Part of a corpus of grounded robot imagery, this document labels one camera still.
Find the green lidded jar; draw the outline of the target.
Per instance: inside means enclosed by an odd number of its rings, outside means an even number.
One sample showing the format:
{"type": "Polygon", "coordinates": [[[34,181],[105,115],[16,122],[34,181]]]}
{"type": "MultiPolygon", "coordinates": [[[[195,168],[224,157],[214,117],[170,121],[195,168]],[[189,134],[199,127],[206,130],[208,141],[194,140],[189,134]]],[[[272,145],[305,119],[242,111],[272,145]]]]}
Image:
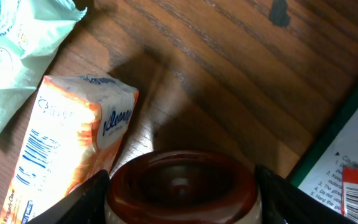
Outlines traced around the green lidded jar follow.
{"type": "Polygon", "coordinates": [[[212,151],[154,151],[112,176],[106,223],[262,223],[262,194],[251,171],[212,151]]]}

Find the mint green snack bag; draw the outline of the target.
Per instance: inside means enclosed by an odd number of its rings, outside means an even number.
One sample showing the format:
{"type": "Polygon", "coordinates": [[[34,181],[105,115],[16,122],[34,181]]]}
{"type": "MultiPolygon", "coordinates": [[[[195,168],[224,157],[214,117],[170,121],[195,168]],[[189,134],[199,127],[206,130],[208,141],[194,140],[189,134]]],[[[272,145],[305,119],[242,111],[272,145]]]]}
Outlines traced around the mint green snack bag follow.
{"type": "Polygon", "coordinates": [[[0,133],[86,12],[73,0],[0,0],[0,133]]]}

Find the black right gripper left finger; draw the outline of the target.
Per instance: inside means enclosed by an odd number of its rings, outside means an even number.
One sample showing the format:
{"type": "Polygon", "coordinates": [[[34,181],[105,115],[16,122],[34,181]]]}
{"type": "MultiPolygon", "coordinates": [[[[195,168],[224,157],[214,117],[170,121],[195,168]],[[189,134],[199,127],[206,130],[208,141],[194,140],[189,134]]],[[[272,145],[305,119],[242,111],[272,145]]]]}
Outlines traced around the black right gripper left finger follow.
{"type": "Polygon", "coordinates": [[[108,172],[98,171],[28,224],[105,224],[104,201],[109,182],[108,172]]]}

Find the orange tissue pack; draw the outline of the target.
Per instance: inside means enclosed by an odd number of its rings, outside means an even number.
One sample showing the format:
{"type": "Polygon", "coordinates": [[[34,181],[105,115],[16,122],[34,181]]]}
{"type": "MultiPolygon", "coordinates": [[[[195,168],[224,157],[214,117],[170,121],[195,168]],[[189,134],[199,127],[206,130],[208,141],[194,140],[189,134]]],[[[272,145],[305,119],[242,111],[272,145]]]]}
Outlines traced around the orange tissue pack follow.
{"type": "Polygon", "coordinates": [[[112,77],[44,77],[0,222],[27,223],[98,171],[111,170],[138,96],[112,77]]]}

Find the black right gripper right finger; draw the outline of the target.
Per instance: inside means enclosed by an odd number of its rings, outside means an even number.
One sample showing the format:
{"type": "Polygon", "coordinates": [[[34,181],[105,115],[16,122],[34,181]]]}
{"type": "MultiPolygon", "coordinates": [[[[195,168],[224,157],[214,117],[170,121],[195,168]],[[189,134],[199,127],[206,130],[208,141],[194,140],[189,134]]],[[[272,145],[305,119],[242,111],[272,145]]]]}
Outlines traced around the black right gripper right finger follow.
{"type": "Polygon", "coordinates": [[[263,165],[255,167],[254,177],[262,194],[265,224],[354,224],[263,165]]]}

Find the green white glove pack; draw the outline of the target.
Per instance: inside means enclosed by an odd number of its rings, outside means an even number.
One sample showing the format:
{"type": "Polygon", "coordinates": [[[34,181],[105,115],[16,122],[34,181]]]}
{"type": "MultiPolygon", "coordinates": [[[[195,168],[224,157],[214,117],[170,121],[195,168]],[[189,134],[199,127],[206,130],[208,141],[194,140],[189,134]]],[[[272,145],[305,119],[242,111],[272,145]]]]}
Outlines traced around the green white glove pack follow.
{"type": "Polygon", "coordinates": [[[290,175],[290,182],[340,212],[342,171],[358,169],[358,85],[290,175]]]}

